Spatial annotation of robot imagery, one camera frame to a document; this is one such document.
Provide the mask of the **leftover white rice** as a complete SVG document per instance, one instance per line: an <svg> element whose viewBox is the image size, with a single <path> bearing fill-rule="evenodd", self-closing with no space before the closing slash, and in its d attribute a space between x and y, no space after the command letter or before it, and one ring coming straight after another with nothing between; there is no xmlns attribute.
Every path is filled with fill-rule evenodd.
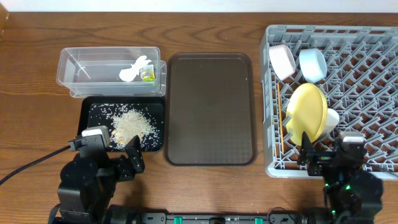
<svg viewBox="0 0 398 224"><path fill-rule="evenodd" d="M160 103L94 103L87 126L108 128L109 151L123 151L136 135L143 151L158 151L163 145L163 113Z"/></svg>

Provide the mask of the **white green plastic cup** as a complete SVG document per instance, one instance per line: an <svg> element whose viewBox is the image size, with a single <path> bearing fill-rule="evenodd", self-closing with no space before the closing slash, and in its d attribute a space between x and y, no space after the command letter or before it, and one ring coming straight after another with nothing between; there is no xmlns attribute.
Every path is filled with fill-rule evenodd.
<svg viewBox="0 0 398 224"><path fill-rule="evenodd" d="M335 110L328 108L325 127L320 135L320 138L324 138L325 136L330 134L333 131L333 129L338 125L339 122L340 122L339 114Z"/></svg>

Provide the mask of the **yellow plastic plate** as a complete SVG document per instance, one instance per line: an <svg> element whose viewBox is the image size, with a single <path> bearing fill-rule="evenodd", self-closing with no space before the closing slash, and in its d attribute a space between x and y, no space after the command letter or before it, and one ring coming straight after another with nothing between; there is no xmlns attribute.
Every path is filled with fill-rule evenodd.
<svg viewBox="0 0 398 224"><path fill-rule="evenodd" d="M327 102L323 92L312 83L300 85L289 99L286 116L287 132L290 140L297 146L302 145L302 133L306 132L310 142L314 142L323 132L327 118Z"/></svg>

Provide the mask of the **white paper napkin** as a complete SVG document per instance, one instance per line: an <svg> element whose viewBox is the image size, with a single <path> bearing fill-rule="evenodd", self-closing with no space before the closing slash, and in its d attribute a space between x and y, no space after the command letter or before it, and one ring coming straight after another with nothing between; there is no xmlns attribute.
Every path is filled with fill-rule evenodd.
<svg viewBox="0 0 398 224"><path fill-rule="evenodd" d="M148 65L152 60L147 59L146 55L140 56L131 68L123 69L119 73L119 77L124 82L132 82L140 73L140 70Z"/></svg>

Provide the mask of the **silver green snack wrapper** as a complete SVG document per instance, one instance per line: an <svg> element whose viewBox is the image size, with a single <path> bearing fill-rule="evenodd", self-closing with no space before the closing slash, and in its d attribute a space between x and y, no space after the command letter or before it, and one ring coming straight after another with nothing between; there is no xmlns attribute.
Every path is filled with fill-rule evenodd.
<svg viewBox="0 0 398 224"><path fill-rule="evenodd" d="M153 82L156 79L155 68L153 65L146 65L140 69L140 76L144 82Z"/></svg>

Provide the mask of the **light blue plastic bowl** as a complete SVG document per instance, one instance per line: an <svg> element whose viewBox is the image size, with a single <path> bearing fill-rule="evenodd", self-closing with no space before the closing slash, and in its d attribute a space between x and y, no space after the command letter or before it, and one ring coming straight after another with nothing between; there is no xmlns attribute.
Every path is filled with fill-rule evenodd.
<svg viewBox="0 0 398 224"><path fill-rule="evenodd" d="M319 49L301 50L298 59L302 75L307 82L316 83L326 77L326 61Z"/></svg>

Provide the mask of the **pink plastic bowl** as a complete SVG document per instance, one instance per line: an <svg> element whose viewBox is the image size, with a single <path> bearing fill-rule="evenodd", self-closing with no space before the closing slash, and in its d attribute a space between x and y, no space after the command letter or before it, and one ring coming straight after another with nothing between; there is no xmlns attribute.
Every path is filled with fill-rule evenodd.
<svg viewBox="0 0 398 224"><path fill-rule="evenodd" d="M269 58L279 80L283 81L295 73L294 56L285 44L269 47Z"/></svg>

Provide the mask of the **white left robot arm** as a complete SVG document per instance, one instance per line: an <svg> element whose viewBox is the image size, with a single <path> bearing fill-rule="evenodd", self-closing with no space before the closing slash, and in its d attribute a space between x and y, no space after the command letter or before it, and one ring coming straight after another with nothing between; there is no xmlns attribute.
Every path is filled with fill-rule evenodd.
<svg viewBox="0 0 398 224"><path fill-rule="evenodd" d="M69 142L78 153L60 173L60 203L50 211L49 223L141 223L136 209L111 205L118 182L134 180L145 169L140 138L126 145L126 155L109 158L100 134L77 136Z"/></svg>

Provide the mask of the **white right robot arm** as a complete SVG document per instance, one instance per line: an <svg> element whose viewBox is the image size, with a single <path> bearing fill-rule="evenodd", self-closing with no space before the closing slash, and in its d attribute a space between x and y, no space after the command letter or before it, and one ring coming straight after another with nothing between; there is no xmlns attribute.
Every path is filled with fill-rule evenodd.
<svg viewBox="0 0 398 224"><path fill-rule="evenodd" d="M362 169L365 138L357 131L340 132L334 150L317 151L307 133L297 164L307 166L309 176L324 180L324 206L308 208L295 223L373 223L382 210L382 180Z"/></svg>

